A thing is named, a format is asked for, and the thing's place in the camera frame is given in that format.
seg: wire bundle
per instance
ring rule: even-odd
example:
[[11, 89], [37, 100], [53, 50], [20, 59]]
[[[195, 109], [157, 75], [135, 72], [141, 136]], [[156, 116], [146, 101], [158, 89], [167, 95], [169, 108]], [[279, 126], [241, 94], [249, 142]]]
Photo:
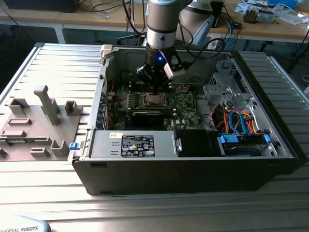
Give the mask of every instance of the wire bundle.
[[238, 127], [244, 134], [257, 134], [254, 126], [254, 118], [245, 111], [236, 108], [223, 108], [216, 106], [210, 114], [210, 118], [218, 131], [241, 135]]

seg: blue tab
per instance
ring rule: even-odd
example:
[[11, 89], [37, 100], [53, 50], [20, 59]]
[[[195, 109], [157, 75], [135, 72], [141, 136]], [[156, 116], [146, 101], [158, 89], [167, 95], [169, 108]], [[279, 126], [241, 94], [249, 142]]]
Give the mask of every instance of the blue tab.
[[237, 136], [234, 135], [234, 134], [223, 134], [223, 135], [220, 136], [220, 141], [221, 141], [222, 144], [224, 144], [224, 143], [227, 143], [227, 144], [229, 144], [229, 143], [234, 143], [234, 144], [239, 143]]
[[266, 135], [264, 135], [264, 138], [265, 138], [265, 141], [266, 141], [266, 143], [270, 143], [270, 137], [269, 137], [269, 135], [268, 134], [266, 134]]
[[226, 143], [226, 140], [225, 140], [225, 138], [224, 138], [223, 135], [220, 136], [220, 141], [221, 141], [222, 144], [225, 144], [225, 143]]
[[69, 150], [80, 150], [81, 145], [79, 143], [70, 143]]

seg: slotted metal surface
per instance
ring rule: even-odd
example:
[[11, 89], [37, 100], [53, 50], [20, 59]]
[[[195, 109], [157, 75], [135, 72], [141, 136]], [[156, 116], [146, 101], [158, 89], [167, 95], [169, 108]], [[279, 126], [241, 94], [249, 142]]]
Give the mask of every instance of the slotted metal surface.
[[[96, 55], [76, 53], [87, 49], [95, 50]], [[52, 93], [56, 94], [51, 97], [56, 97], [57, 102], [70, 98], [63, 90], [80, 93], [74, 98], [84, 105], [76, 140], [83, 140], [91, 92], [94, 92], [92, 87], [96, 83], [93, 76], [98, 74], [89, 70], [100, 66], [99, 49], [99, 46], [68, 44], [46, 44], [42, 49], [34, 49], [32, 60], [24, 64], [27, 75], [18, 75], [14, 87], [7, 95], [2, 95], [6, 101], [0, 105], [0, 121], [10, 113], [6, 102], [12, 98], [11, 94], [19, 90], [27, 94], [37, 83], [50, 83]], [[53, 53], [41, 55], [41, 51]], [[65, 51], [66, 55], [60, 55], [59, 51]], [[40, 67], [40, 72], [36, 73], [39, 75], [28, 72], [27, 68], [32, 65], [79, 66], [78, 63], [80, 67], [85, 66], [84, 71], [71, 71], [79, 73], [78, 77], [53, 76], [67, 71], [60, 71], [60, 68], [53, 71]], [[305, 118], [298, 116], [295, 120]], [[53, 232], [309, 231], [308, 165], [292, 175], [276, 177], [257, 192], [90, 196], [72, 166], [65, 161], [0, 162], [0, 180], [0, 215], [22, 214], [46, 220]]]
[[309, 155], [309, 100], [277, 61], [263, 52], [240, 52], [306, 155]]

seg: workbench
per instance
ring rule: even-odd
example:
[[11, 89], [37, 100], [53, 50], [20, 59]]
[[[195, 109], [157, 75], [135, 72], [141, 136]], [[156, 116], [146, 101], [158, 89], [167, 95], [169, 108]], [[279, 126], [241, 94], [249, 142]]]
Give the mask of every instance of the workbench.
[[[0, 122], [8, 118], [13, 97], [40, 104], [33, 88], [48, 85], [49, 96], [58, 104], [74, 99], [83, 105], [75, 141], [84, 140], [101, 66], [99, 51], [96, 45], [33, 48], [0, 95]], [[1, 214], [46, 220], [54, 232], [287, 232], [309, 228], [308, 164], [254, 192], [90, 196], [66, 161], [0, 162], [0, 180]]]
[[[93, 5], [104, 2], [103, 0], [93, 0]], [[235, 13], [234, 10], [241, 0], [226, 0], [226, 8], [233, 20], [242, 23], [239, 39], [261, 40], [261, 41], [279, 41], [301, 43], [304, 39], [307, 29], [306, 24], [292, 25], [280, 19], [275, 20], [273, 24], [255, 23], [248, 24], [243, 22], [243, 15]], [[123, 7], [117, 7], [109, 10], [109, 18], [105, 18], [98, 13], [86, 12], [77, 8], [74, 13], [61, 13], [53, 11], [35, 11], [35, 10], [11, 10], [8, 9], [3, 0], [0, 0], [1, 6], [5, 11], [21, 26], [48, 27], [54, 28], [58, 42], [65, 44], [63, 29], [89, 29], [89, 30], [126, 30], [126, 16]], [[115, 0], [111, 4], [106, 4], [97, 9], [106, 9], [121, 4], [121, 1]], [[296, 11], [309, 11], [309, 6], [299, 4]], [[135, 27], [141, 31], [143, 28], [142, 5], [135, 4]], [[15, 25], [9, 16], [0, 8], [0, 24]], [[208, 36], [211, 38], [222, 38], [228, 32], [225, 22], [221, 22], [218, 28], [211, 28]]]

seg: robotic arm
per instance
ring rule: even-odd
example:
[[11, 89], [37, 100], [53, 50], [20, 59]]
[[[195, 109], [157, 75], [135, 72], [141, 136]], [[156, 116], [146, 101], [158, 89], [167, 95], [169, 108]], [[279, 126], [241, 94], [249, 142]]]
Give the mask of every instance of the robotic arm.
[[158, 93], [159, 86], [184, 74], [184, 70], [188, 68], [185, 67], [186, 62], [182, 63], [180, 60], [174, 46], [178, 20], [185, 18], [186, 27], [191, 24], [190, 18], [194, 20], [196, 33], [191, 43], [198, 45], [206, 37], [214, 18], [211, 11], [205, 14], [205, 11], [200, 9], [204, 5], [208, 6], [209, 0], [149, 1], [146, 61], [137, 69], [137, 76], [144, 83], [153, 86], [153, 94]]
[[181, 60], [175, 50], [175, 38], [180, 11], [192, 0], [150, 0], [147, 20], [146, 62], [137, 69], [137, 76], [158, 87], [175, 75], [183, 74]]

